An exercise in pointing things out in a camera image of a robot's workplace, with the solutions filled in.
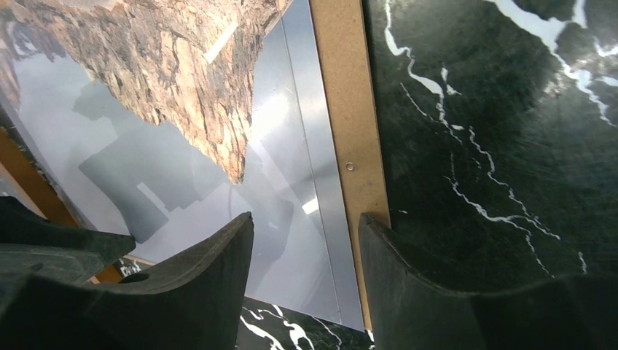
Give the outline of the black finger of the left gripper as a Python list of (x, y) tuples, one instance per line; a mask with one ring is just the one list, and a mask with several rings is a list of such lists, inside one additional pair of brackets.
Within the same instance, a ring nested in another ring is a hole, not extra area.
[(1, 197), (1, 272), (79, 286), (136, 248), (132, 236), (71, 227)]

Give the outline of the clear glass pane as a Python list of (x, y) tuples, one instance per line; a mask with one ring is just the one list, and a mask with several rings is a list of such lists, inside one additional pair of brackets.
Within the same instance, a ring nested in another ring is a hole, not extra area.
[(253, 188), (266, 231), (250, 296), (363, 330), (351, 239), (307, 1), (293, 1), (266, 36), (255, 70)]

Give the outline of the brown fibreboard backing board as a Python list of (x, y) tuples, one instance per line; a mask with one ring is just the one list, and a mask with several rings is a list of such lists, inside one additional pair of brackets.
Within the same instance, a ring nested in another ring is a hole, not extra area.
[(372, 319), (362, 268), (360, 223), (390, 225), (378, 120), (361, 1), (310, 1), (363, 325)]

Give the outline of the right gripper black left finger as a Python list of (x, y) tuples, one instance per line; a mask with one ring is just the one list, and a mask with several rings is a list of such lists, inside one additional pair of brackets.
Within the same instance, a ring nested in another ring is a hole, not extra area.
[(245, 212), (116, 284), (1, 275), (3, 349), (234, 349), (251, 262)]

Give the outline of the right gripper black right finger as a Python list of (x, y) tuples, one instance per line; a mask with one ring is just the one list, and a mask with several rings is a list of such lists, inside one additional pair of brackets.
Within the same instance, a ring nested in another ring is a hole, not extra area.
[(482, 292), (368, 213), (359, 243), (377, 349), (615, 349), (616, 276)]

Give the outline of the mountain landscape photo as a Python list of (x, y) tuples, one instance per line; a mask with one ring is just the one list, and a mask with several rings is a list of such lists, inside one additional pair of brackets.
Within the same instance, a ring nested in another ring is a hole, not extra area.
[(252, 269), (255, 70), (292, 2), (3, 1), (1, 125), (81, 223), (143, 260), (251, 212)]

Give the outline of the wooden picture frame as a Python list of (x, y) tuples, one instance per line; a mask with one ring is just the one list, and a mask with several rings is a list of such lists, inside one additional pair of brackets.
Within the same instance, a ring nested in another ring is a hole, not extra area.
[[(58, 225), (83, 228), (4, 129), (1, 130), (1, 175), (15, 187), (17, 194), (24, 200), (23, 205), (33, 213)], [(129, 248), (135, 246), (135, 241), (129, 236), (95, 229), (89, 229), (88, 232), (103, 239), (103, 269), (90, 280), (95, 284), (121, 281), (123, 276), (120, 270), (114, 267), (114, 263), (126, 255)]]

